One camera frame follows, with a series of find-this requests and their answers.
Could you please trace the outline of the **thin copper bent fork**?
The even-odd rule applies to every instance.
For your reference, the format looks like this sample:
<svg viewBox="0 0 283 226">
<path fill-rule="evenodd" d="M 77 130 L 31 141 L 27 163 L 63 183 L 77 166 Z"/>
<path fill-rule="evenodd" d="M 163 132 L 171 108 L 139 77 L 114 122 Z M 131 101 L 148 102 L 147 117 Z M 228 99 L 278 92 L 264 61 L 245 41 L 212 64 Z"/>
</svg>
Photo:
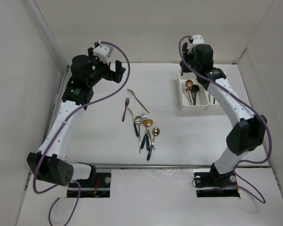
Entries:
<svg viewBox="0 0 283 226">
<path fill-rule="evenodd" d="M 131 89 L 126 89 L 127 91 L 129 91 L 135 98 L 135 100 L 140 104 L 140 106 L 147 112 L 149 113 L 148 109 L 143 105 L 143 103 L 137 98 L 136 94 L 133 92 L 133 90 Z"/>
</svg>

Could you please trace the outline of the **copper round spoon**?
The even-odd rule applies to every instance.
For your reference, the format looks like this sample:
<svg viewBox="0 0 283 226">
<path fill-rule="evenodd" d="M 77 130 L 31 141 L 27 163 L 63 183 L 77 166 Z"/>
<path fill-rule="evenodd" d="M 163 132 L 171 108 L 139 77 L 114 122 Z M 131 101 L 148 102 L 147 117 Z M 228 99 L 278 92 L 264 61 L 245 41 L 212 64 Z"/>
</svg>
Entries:
<svg viewBox="0 0 283 226">
<path fill-rule="evenodd" d="M 185 87 L 186 87 L 186 92 L 188 93 L 189 95 L 189 99 L 190 99 L 190 102 L 191 102 L 191 105 L 194 105 L 194 101 L 192 99 L 192 93 L 191 93 L 191 88 L 193 86 L 193 82 L 192 80 L 187 80 L 185 82 Z"/>
</svg>

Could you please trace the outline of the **black round spoon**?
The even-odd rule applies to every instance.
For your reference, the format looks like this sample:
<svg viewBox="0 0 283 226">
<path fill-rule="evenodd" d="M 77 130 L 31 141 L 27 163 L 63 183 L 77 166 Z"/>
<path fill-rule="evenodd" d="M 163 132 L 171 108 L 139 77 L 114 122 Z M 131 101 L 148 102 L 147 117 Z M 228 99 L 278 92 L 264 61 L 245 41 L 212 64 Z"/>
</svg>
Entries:
<svg viewBox="0 0 283 226">
<path fill-rule="evenodd" d="M 194 102 L 195 102 L 195 105 L 196 105 L 196 97 L 197 97 L 197 92 L 199 91 L 199 86 L 198 85 L 192 85 L 192 88 L 191 88 L 191 92 L 193 94 L 193 98 L 194 98 Z"/>
</svg>

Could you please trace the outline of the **brown wooden fork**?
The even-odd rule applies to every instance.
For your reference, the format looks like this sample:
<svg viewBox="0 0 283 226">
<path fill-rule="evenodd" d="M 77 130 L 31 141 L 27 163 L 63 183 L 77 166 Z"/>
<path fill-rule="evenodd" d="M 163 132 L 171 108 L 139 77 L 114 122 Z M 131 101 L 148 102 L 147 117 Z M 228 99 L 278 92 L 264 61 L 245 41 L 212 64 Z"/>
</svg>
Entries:
<svg viewBox="0 0 283 226">
<path fill-rule="evenodd" d="M 124 109 L 123 116 L 122 116 L 122 122 L 125 121 L 125 114 L 126 114 L 126 110 L 127 110 L 128 106 L 129 106 L 129 102 L 130 102 L 130 98 L 127 97 L 125 99 L 125 109 Z"/>
</svg>

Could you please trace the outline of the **small copper ridged spoon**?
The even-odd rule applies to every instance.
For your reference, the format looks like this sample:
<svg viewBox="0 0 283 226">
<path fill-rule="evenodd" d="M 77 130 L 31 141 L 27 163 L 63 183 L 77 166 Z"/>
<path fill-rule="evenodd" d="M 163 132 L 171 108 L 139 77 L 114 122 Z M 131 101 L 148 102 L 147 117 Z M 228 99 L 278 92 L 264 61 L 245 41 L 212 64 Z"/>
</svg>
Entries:
<svg viewBox="0 0 283 226">
<path fill-rule="evenodd" d="M 189 96 L 191 105 L 195 105 L 194 98 L 193 98 L 193 94 L 192 94 L 191 90 L 190 90 L 189 88 L 186 88 L 185 90 L 186 90 L 186 92 L 188 93 L 188 96 Z"/>
</svg>

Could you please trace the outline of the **silver ridged spoon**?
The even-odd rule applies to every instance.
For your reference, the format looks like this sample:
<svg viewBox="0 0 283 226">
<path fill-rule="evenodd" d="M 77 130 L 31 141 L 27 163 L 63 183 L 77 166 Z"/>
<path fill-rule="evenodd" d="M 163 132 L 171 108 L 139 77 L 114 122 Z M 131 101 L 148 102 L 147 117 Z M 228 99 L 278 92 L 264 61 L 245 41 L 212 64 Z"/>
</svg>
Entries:
<svg viewBox="0 0 283 226">
<path fill-rule="evenodd" d="M 136 116 L 134 119 L 135 124 L 138 127 L 138 140 L 139 140 L 139 153 L 141 153 L 141 131 L 140 126 L 143 124 L 143 118 L 141 116 Z"/>
</svg>

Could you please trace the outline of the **brown wooden spoon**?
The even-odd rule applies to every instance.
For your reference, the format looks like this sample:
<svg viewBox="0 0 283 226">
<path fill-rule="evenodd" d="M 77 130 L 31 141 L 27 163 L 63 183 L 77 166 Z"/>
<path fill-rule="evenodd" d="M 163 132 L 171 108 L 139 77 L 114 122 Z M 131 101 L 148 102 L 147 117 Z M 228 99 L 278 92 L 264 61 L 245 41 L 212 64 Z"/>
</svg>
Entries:
<svg viewBox="0 0 283 226">
<path fill-rule="evenodd" d="M 188 51 L 187 47 L 188 47 L 188 43 L 185 42 L 185 43 L 182 45 L 182 53 L 183 53 L 183 55 L 184 55 L 185 53 L 187 53 L 187 51 Z"/>
</svg>

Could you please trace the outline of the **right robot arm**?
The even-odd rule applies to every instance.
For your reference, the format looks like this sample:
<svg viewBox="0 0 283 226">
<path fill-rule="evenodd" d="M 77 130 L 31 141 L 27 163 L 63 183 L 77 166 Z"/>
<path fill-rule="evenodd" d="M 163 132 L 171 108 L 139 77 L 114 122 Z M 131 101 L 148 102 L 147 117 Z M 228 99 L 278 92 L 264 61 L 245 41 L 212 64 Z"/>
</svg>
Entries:
<svg viewBox="0 0 283 226">
<path fill-rule="evenodd" d="M 208 174 L 210 182 L 218 186 L 233 173 L 245 155 L 262 145 L 267 119 L 240 100 L 225 73 L 213 66 L 210 45 L 198 44 L 190 50 L 186 47 L 186 43 L 179 46 L 182 70 L 195 73 L 198 83 L 217 100 L 232 125 L 226 137 L 226 149 L 211 165 Z"/>
</svg>

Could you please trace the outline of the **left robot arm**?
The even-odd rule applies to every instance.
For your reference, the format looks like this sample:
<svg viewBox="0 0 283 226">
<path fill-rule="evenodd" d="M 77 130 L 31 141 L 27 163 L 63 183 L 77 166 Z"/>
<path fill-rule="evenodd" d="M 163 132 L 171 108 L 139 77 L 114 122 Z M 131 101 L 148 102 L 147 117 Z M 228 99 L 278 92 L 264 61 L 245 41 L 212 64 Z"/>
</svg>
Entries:
<svg viewBox="0 0 283 226">
<path fill-rule="evenodd" d="M 87 163 L 67 163 L 67 144 L 80 117 L 93 104 L 93 87 L 102 79 L 120 83 L 125 68 L 115 61 L 111 70 L 109 57 L 113 45 L 98 42 L 88 49 L 88 55 L 78 55 L 72 59 L 71 77 L 67 83 L 57 117 L 35 153 L 29 153 L 27 163 L 33 173 L 33 187 L 36 181 L 44 181 L 55 186 L 67 186 L 80 180 L 90 187 L 96 182 L 96 168 Z"/>
</svg>

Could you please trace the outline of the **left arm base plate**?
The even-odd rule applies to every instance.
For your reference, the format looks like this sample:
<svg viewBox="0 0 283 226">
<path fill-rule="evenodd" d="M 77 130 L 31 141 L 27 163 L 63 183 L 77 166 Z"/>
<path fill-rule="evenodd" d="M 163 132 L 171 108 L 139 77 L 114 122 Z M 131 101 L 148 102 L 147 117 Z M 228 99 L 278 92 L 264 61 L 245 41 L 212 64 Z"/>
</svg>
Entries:
<svg viewBox="0 0 283 226">
<path fill-rule="evenodd" d="M 78 180 L 81 185 L 80 198 L 109 198 L 111 172 L 97 172 L 95 179 Z"/>
</svg>

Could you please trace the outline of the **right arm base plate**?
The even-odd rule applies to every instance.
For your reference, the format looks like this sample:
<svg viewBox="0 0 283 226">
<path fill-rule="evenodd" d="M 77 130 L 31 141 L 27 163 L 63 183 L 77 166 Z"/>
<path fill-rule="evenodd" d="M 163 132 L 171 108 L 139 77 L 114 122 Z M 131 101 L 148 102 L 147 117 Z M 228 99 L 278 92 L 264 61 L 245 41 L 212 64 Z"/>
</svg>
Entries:
<svg viewBox="0 0 283 226">
<path fill-rule="evenodd" d="M 219 175 L 211 169 L 194 169 L 192 185 L 198 198 L 240 198 L 236 176 L 233 172 Z"/>
</svg>

